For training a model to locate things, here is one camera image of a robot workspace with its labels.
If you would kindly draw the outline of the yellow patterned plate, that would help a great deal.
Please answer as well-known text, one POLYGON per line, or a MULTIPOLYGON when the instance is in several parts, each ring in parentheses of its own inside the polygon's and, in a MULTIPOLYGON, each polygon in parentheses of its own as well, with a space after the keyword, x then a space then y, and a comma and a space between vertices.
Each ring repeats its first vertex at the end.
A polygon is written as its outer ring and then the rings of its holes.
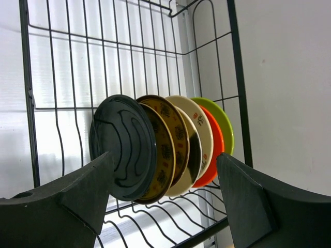
POLYGON ((136 100, 153 108, 169 128, 174 142, 176 157, 174 179, 171 185, 174 186, 184 174, 189 159, 189 135, 184 119, 175 105, 164 97, 145 95, 136 100))
POLYGON ((175 148, 172 135, 162 117, 147 104, 141 103, 151 121, 157 146, 156 172, 138 204, 152 204, 160 200, 171 187, 175 174, 175 148))

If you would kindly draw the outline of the orange plate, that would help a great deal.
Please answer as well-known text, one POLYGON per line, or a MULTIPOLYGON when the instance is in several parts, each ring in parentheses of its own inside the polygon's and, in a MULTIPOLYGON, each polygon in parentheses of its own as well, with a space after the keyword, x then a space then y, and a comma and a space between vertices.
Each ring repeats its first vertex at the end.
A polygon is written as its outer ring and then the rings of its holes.
POLYGON ((210 113, 207 108, 199 105, 199 107, 204 111, 207 116, 207 119, 211 125, 212 133, 213 133, 213 155, 211 161, 209 163, 209 167, 207 171, 203 174, 201 178, 199 178, 195 184, 193 185, 194 188, 200 188, 206 186, 210 182, 212 182, 217 176, 217 156, 224 152, 225 145, 223 134, 221 128, 215 119, 215 117, 210 113))

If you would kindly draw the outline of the glossy black plate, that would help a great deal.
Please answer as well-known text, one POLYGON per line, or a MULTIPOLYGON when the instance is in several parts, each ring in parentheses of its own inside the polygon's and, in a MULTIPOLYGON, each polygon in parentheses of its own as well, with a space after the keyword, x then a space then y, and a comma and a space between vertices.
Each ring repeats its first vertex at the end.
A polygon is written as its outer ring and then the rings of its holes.
POLYGON ((89 152, 92 160, 111 154, 113 197, 126 202, 142 197, 157 168, 156 137, 143 107, 126 95, 104 99, 93 115, 89 152))

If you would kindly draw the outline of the lime green plate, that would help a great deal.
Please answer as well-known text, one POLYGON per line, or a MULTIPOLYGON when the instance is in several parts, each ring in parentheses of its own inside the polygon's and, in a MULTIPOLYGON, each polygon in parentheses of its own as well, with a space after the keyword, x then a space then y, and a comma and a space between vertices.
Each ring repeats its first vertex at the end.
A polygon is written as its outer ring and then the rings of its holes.
POLYGON ((234 132, 231 125, 231 122, 225 113, 225 111, 215 102, 202 97, 193 97, 191 98, 195 103, 206 108, 215 118, 217 123, 220 126, 220 129, 223 134, 223 140, 225 145, 225 153, 233 155, 235 141, 234 141, 234 132))

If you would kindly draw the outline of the cream plate with black patch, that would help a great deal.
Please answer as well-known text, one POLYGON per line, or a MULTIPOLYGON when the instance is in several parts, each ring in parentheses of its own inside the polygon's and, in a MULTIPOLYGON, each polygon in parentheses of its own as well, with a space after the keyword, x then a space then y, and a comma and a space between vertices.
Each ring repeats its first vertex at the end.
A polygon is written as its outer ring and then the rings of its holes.
POLYGON ((190 151, 187 167, 179 181, 166 192, 168 197, 177 197, 193 187, 198 179, 202 162, 201 140, 193 121, 181 108, 176 107, 184 119, 189 134, 190 151))

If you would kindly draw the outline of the cream floral plate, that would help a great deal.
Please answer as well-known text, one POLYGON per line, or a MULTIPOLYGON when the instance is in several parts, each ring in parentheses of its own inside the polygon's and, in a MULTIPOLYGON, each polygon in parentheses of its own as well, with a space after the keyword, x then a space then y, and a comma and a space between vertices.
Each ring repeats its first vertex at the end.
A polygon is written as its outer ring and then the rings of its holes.
POLYGON ((198 179, 203 176, 209 167, 213 155, 213 133, 211 125, 207 119, 204 111, 199 107, 197 103, 185 96, 167 96, 166 99, 175 106, 182 109, 190 119, 193 121, 197 128, 201 146, 202 146, 202 164, 198 179))

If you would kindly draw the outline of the yellow patterned plate front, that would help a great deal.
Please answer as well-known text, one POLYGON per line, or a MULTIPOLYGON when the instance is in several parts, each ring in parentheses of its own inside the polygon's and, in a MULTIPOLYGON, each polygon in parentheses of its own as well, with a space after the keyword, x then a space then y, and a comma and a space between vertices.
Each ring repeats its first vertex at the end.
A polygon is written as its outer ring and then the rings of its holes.
POLYGON ((189 159, 189 135, 184 119, 175 105, 164 97, 145 95, 136 100, 153 108, 169 128, 174 142, 176 157, 174 179, 171 185, 174 186, 184 174, 189 159))

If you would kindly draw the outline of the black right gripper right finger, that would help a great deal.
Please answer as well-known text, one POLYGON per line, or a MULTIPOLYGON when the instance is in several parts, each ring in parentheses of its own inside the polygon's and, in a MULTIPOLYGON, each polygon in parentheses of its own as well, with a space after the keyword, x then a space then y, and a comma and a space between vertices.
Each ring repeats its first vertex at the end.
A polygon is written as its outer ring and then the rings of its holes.
POLYGON ((330 196, 294 187, 226 153, 217 168, 235 247, 330 247, 330 196))

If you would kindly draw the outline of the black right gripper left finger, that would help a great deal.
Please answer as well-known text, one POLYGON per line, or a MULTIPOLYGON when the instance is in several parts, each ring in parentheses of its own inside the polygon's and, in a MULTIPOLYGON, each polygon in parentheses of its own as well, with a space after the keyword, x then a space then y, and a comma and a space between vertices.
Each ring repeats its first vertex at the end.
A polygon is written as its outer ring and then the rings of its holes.
POLYGON ((1 198, 1 247, 94 247, 113 167, 106 152, 45 185, 1 198))

